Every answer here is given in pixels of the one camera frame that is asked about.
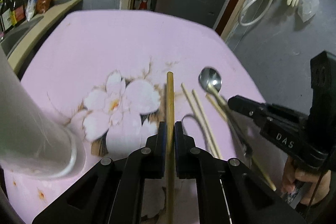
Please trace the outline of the person right hand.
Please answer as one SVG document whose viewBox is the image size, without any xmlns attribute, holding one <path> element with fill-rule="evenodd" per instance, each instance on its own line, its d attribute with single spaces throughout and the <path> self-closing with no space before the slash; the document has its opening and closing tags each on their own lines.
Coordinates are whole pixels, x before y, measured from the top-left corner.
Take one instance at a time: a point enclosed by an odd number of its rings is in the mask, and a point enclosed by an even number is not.
<svg viewBox="0 0 336 224">
<path fill-rule="evenodd" d="M 284 166 L 284 173 L 282 175 L 281 192 L 292 193 L 295 190 L 295 180 L 311 183 L 310 189 L 306 192 L 305 196 L 303 196 L 300 203 L 303 205 L 309 205 L 310 200 L 312 200 L 311 204 L 314 205 L 319 201 L 322 201 L 330 191 L 331 170 L 327 171 L 323 175 L 319 183 L 318 189 L 315 192 L 315 196 L 314 198 L 312 198 L 315 187 L 319 182 L 319 175 L 307 173 L 300 169 L 295 169 L 291 162 L 292 158 L 288 156 Z"/>
</svg>

